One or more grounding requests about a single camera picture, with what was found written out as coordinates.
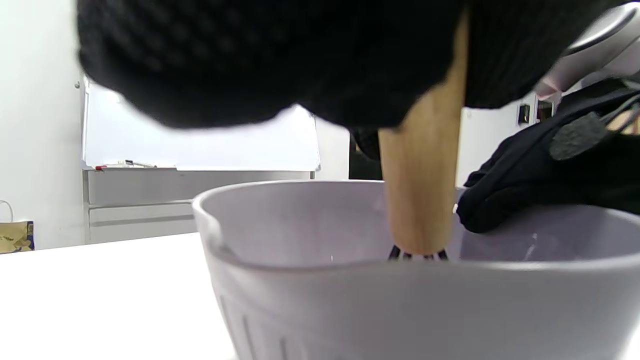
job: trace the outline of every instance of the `white table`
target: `white table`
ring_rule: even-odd
[[[0,255],[0,359],[54,358],[237,360],[198,235]]]

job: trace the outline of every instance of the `whisk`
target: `whisk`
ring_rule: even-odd
[[[400,250],[399,247],[394,245],[393,249],[391,249],[391,253],[389,254],[389,260],[399,259],[401,256],[402,256],[403,259],[411,259],[411,258],[413,258],[413,254],[409,254],[408,252],[403,252],[402,250]],[[447,251],[446,250],[442,250],[442,251],[438,252],[438,254],[436,254],[436,256],[440,261],[449,260],[449,257],[447,255]],[[426,260],[435,260],[435,256],[434,255],[424,255],[423,258],[426,259]]]

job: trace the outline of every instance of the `whiteboard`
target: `whiteboard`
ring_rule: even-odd
[[[118,93],[85,81],[83,160],[123,160],[177,170],[316,171],[315,118],[294,105],[261,124],[206,130],[159,125]]]

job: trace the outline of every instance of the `whisk wooden handle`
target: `whisk wooden handle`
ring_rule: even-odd
[[[451,237],[467,44],[465,11],[454,37],[454,60],[446,80],[418,99],[401,127],[380,131],[391,232],[397,246],[411,254],[435,254]]]

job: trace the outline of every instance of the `white wall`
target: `white wall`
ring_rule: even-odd
[[[84,243],[75,3],[0,1],[0,199],[38,249]]]
[[[507,137],[529,125],[518,125],[518,109],[521,104],[529,104],[531,114],[529,125],[536,121],[538,104],[531,93],[521,100],[497,110],[464,109],[460,128],[458,149],[458,173],[456,186],[462,186],[469,174],[489,160],[498,145]]]

